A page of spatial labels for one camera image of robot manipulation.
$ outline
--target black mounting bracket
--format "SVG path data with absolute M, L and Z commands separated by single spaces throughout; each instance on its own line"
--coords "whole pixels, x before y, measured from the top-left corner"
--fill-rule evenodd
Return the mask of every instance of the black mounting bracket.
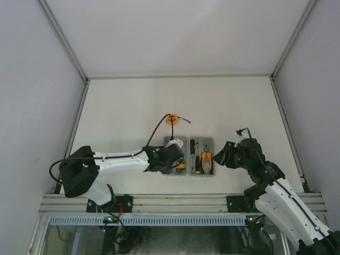
M 123 207 L 123 213 L 131 213 L 133 207 L 133 196 L 131 195 L 116 195 L 117 203 L 120 203 Z M 87 213 L 102 213 L 102 210 L 96 206 L 92 200 L 89 199 L 86 207 Z M 110 213 L 120 213 L 121 207 L 117 204 L 113 206 Z
M 256 208 L 250 208 L 244 200 L 243 195 L 227 196 L 228 213 L 258 213 Z

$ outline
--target aluminum frame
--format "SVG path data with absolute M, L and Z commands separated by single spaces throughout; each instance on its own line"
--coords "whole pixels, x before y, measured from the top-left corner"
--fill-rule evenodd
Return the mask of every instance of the aluminum frame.
M 48 3 L 46 2 L 46 0 L 36 0 L 36 1 L 37 1 L 38 6 L 40 7 L 41 11 L 45 15 L 45 17 L 47 19 L 47 22 L 52 27 L 52 30 L 54 31 L 54 34 L 58 38 L 58 41 L 60 42 L 60 44 L 62 45 L 62 47 L 65 50 L 66 54 L 70 58 L 72 64 L 74 65 L 74 67 L 78 71 L 81 79 L 84 82 L 87 82 L 88 79 L 87 79 L 87 77 L 86 77 L 86 75 L 84 73 L 84 70 L 81 67 L 81 65 L 80 65 L 76 55 L 74 54 L 74 52 L 72 50 L 72 47 L 70 46 L 67 38 L 65 37 L 65 35 L 63 33 L 63 30 L 60 28 L 57 20 L 55 19 L 54 15 L 53 15 L 53 12 L 52 12 L 51 8 L 49 7 Z
M 164 194 L 141 195 L 134 197 L 132 212 L 126 216 L 219 216 L 219 215 L 256 215 L 254 213 L 228 212 L 226 197 L 235 194 Z M 315 215 L 326 215 L 327 209 L 321 193 L 298 193 L 298 196 Z M 66 198 L 63 194 L 47 194 L 39 208 L 39 215 L 101 215 L 87 213 L 88 199 L 85 197 Z
M 290 37 L 288 44 L 286 45 L 285 49 L 283 50 L 283 53 L 278 61 L 278 63 L 275 66 L 275 69 L 273 71 L 272 77 L 275 78 L 277 77 L 281 67 L 283 66 L 284 62 L 286 61 L 286 58 L 288 56 L 288 54 L 291 52 L 294 43 L 296 42 L 296 39 L 299 37 L 302 29 L 304 28 L 308 17 L 310 16 L 310 14 L 312 13 L 312 11 L 314 10 L 314 8 L 316 7 L 317 3 L 319 2 L 319 0 L 310 0 L 306 9 L 304 10 L 298 24 L 295 27 L 295 30 L 292 34 L 292 36 Z
M 44 247 L 45 236 L 48 229 L 49 216 L 48 215 L 39 215 L 35 231 L 32 234 L 32 239 L 29 245 L 29 248 L 26 252 L 27 255 L 40 255 L 41 251 Z
M 85 103 L 87 92 L 89 90 L 89 85 L 90 85 L 89 81 L 84 83 L 84 88 L 83 88 L 83 91 L 82 91 L 80 99 L 79 99 L 79 103 L 78 103 L 78 106 L 77 106 L 77 109 L 76 109 L 76 113 L 75 113 L 75 116 L 74 116 L 74 120 L 73 120 L 73 123 L 72 123 L 70 134 L 67 138 L 67 144 L 66 144 L 66 148 L 65 148 L 64 154 L 63 154 L 64 158 L 67 158 L 71 154 L 73 141 L 74 141 L 74 138 L 75 138 L 75 134 L 77 132 L 78 125 L 79 125 L 80 116 L 81 116 L 81 113 L 82 113 L 83 108 L 84 108 L 84 103 Z

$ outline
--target glass panel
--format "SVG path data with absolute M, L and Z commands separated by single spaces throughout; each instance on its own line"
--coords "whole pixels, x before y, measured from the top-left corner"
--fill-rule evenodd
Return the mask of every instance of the glass panel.
M 49 226 L 41 255 L 113 254 L 271 254 L 268 236 L 252 231 L 247 248 L 246 227 L 121 227 Z M 284 255 L 280 231 L 266 222 L 264 230 L 274 254 Z

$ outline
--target cable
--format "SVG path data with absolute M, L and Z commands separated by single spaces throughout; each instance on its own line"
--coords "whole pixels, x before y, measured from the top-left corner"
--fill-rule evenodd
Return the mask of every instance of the cable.
M 187 119 L 185 119 L 185 118 L 182 118 L 182 117 L 178 117 L 178 118 L 181 118 L 181 119 L 183 119 L 183 120 L 185 120 L 185 121 L 187 121 L 188 123 L 190 123 L 191 124 L 191 121 L 188 121 Z
M 252 138 L 252 136 L 251 136 L 251 134 L 250 134 L 250 130 L 249 130 L 249 128 L 245 128 L 245 129 L 242 129 L 241 131 L 243 131 L 243 130 L 247 130 L 248 131 L 248 135 L 249 135 L 249 138 L 250 138 L 250 141 L 251 141 L 251 143 L 252 143 L 252 145 L 253 145 L 253 147 L 254 147 L 254 149 L 255 149 L 255 143 L 254 143 L 254 141 L 253 141 L 253 138 Z M 261 156 L 259 155 L 259 153 L 257 152 L 257 150 L 255 149 L 255 151 L 256 151 L 256 154 L 257 154 L 257 156 L 259 157 L 259 159 L 260 159 L 260 161 L 261 161 L 261 163 L 262 163 L 262 165 L 263 165 L 263 167 L 265 168 L 265 169 L 267 169 L 267 166 L 265 165 L 265 163 L 263 162 L 263 160 L 262 160 L 262 158 L 261 158 Z M 277 185 L 279 185 L 287 194 L 288 194 L 288 196 L 296 203 L 296 205 L 300 208 L 300 210 L 303 212 L 303 214 L 306 216 L 306 218 L 309 220 L 309 222 L 313 225 L 313 227 L 314 228 L 316 228 L 317 227 L 317 225 L 314 223 L 314 221 L 309 217 L 309 215 L 307 214 L 307 212 L 302 208 L 302 206 L 300 205 L 300 203 L 294 198 L 294 197 L 291 197 L 292 196 L 292 194 L 281 184 L 281 183 L 279 183 L 273 176 L 272 176 L 272 174 L 270 173 L 270 171 L 267 171 L 267 173 L 269 174 L 269 176 L 274 180 L 274 182 L 277 184 Z M 338 254 L 338 252 L 337 252 L 337 250 L 335 249 L 335 247 L 333 246 L 333 244 L 331 243 L 331 241 L 329 240 L 329 238 L 320 230 L 320 229 L 318 229 L 318 230 L 316 230 L 317 232 L 319 232 L 324 238 L 325 238 L 325 240 L 330 244 L 330 246 L 331 246 L 331 248 L 334 250 L 334 252 L 336 253 L 336 254 Z
M 250 232 L 252 231 L 253 227 L 254 227 L 256 224 L 258 224 L 259 219 L 261 219 L 261 218 L 264 219 L 265 216 L 266 216 L 266 215 L 261 215 L 261 216 L 257 217 L 257 218 L 254 220 L 253 225 L 252 225 L 252 226 L 250 227 L 250 229 L 249 229 L 248 236 L 246 237 L 246 245 L 247 245 L 247 247 L 249 248 L 249 251 L 250 251 L 251 254 L 252 254 L 252 251 L 251 251 L 250 242 L 249 242 L 249 239 L 250 239 Z
M 137 152 L 136 154 L 134 154 L 134 156 L 137 156 L 137 155 L 141 154 L 142 152 L 143 152 L 143 150 Z M 58 163 L 61 163 L 61 162 L 67 161 L 67 160 L 79 160 L 79 159 L 85 159 L 85 160 L 91 160 L 91 159 L 93 159 L 93 160 L 95 160 L 95 159 L 112 159 L 112 158 L 130 158 L 131 156 L 132 156 L 132 155 L 129 154 L 129 155 L 111 156 L 111 157 L 105 157 L 105 158 L 103 158 L 103 157 L 63 158 L 63 159 L 60 159 L 60 160 L 57 160 L 56 162 L 54 162 L 54 163 L 49 167 L 48 172 L 49 172 L 49 175 L 51 176 L 51 178 L 52 178 L 53 180 L 55 180 L 55 181 L 56 181 L 57 183 L 59 183 L 60 185 L 63 185 L 63 183 L 62 183 L 60 180 L 58 180 L 56 177 L 54 177 L 54 175 L 53 175 L 53 173 L 52 173 L 53 167 L 54 167 L 56 164 L 58 164 Z
M 120 213 L 119 213 L 119 215 L 118 215 L 118 218 L 120 218 L 121 215 L 123 214 L 123 206 L 122 206 L 121 203 L 117 203 L 116 205 L 119 206 L 119 207 L 121 208 L 121 211 L 120 211 Z
M 73 239 L 65 240 L 65 239 L 63 239 L 62 236 L 60 235 L 59 226 L 56 225 L 56 228 L 57 228 L 57 231 L 58 231 L 59 239 L 60 239 L 61 241 L 63 241 L 63 242 L 73 242 L 74 237 L 73 237 Z
M 94 158 L 94 157 L 86 157 L 86 158 L 63 158 L 63 159 L 60 159 L 60 160 L 57 160 L 56 162 L 54 162 L 50 167 L 49 167 L 49 175 L 52 177 L 53 180 L 55 180 L 57 183 L 59 183 L 60 185 L 62 185 L 63 183 L 58 180 L 56 177 L 54 177 L 54 175 L 52 174 L 52 168 L 58 164 L 58 163 L 61 163 L 61 162 L 64 162 L 64 161 L 67 161 L 67 160 L 78 160 L 78 159 L 103 159 L 102 157 L 98 157 L 98 158 Z
M 171 132 L 171 138 L 170 138 L 170 140 L 173 140 L 173 139 L 174 139 L 174 123 L 173 123 L 172 115 L 171 115 L 170 113 L 168 113 L 168 114 L 166 114 L 166 115 L 160 120 L 160 122 L 158 123 L 158 125 L 157 125 L 156 128 L 154 129 L 154 131 L 153 131 L 153 133 L 152 133 L 152 135 L 151 135 L 151 137 L 150 137 L 150 139 L 149 139 L 149 141 L 148 141 L 148 143 L 147 143 L 146 146 L 148 146 L 148 145 L 150 144 L 150 141 L 152 140 L 152 138 L 153 138 L 155 132 L 157 131 L 157 129 L 158 129 L 158 127 L 160 126 L 160 124 L 162 123 L 162 121 L 166 118 L 166 116 L 170 116 L 170 118 L 171 118 L 171 130 L 172 130 L 172 132 Z M 137 156 L 137 155 L 141 154 L 142 152 L 143 152 L 143 150 L 140 150 L 138 153 L 134 154 L 134 156 Z M 113 158 L 130 158 L 131 156 L 132 156 L 131 154 L 129 154 L 129 155 L 122 155 L 122 156 L 111 156 L 111 157 L 105 157 L 105 159 L 113 159 Z M 90 160 L 90 159 L 104 159 L 104 158 L 103 158 L 103 157 L 83 157 L 83 158 L 70 158 L 70 157 L 69 157 L 69 158 L 63 158 L 63 159 L 57 160 L 56 162 L 54 162 L 53 164 L 51 164 L 51 166 L 49 167 L 49 170 L 48 170 L 49 175 L 51 176 L 51 178 L 52 178 L 54 181 L 56 181 L 56 182 L 59 183 L 60 185 L 63 185 L 63 183 L 62 183 L 59 179 L 57 179 L 56 177 L 54 177 L 54 175 L 53 175 L 53 173 L 52 173 L 53 167 L 54 167 L 56 164 L 61 163 L 61 162 L 64 162 L 64 161 L 67 161 L 67 160 L 79 160 L 79 159 L 88 159 L 88 160 Z
M 121 221 L 121 219 L 119 219 L 119 217 L 117 217 L 117 216 L 114 215 L 113 213 L 109 212 L 108 210 L 104 209 L 103 207 L 101 207 L 101 206 L 99 206 L 99 205 L 97 205 L 97 204 L 95 204 L 95 205 L 96 205 L 99 209 L 101 209 L 102 211 L 104 211 L 104 212 L 110 214 L 110 216 L 114 217 L 114 218 L 122 225 L 122 230 L 123 230 L 124 233 L 125 233 L 126 242 L 129 243 L 129 241 L 128 241 L 128 232 L 126 231 L 126 228 L 125 228 L 123 222 Z
M 170 169 L 172 169 L 172 168 L 176 168 L 176 167 L 180 166 L 180 165 L 183 163 L 183 160 L 184 160 L 184 156 L 182 157 L 182 159 L 181 159 L 181 160 L 178 160 L 178 164 L 176 164 L 176 165 L 174 165 L 174 166 L 170 167 Z
M 265 236 L 268 238 L 269 245 L 270 245 L 270 254 L 271 254 L 271 255 L 274 255 L 274 245 L 273 245 L 272 239 L 270 238 L 269 234 L 268 234 L 264 229 L 262 229 L 262 232 L 263 232 L 263 233 L 265 234 Z
M 172 115 L 170 113 L 166 114 L 163 118 L 161 118 L 160 122 L 157 124 L 156 128 L 154 129 L 154 131 L 152 132 L 152 135 L 150 136 L 150 139 L 149 141 L 147 142 L 147 145 L 146 146 L 149 146 L 152 138 L 154 137 L 154 134 L 156 133 L 158 127 L 160 126 L 160 124 L 162 123 L 162 121 L 166 118 L 166 116 L 170 116 L 171 118 L 171 138 L 170 140 L 173 140 L 174 139 L 174 122 L 173 122 L 173 119 L 172 119 Z

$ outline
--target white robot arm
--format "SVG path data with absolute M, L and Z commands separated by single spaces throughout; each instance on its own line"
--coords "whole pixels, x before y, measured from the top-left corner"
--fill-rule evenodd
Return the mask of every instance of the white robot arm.
M 337 254 L 340 232 L 331 232 L 294 192 L 280 168 L 266 161 L 249 129 L 239 130 L 237 143 L 227 142 L 214 161 L 244 168 L 255 185 L 244 191 L 244 203 L 266 215 L 291 241 L 297 254 Z
M 59 165 L 65 196 L 86 197 L 99 206 L 115 203 L 110 185 L 97 177 L 121 172 L 162 172 L 168 174 L 173 164 L 183 158 L 183 141 L 171 140 L 166 147 L 145 146 L 126 153 L 93 152 L 83 146 Z

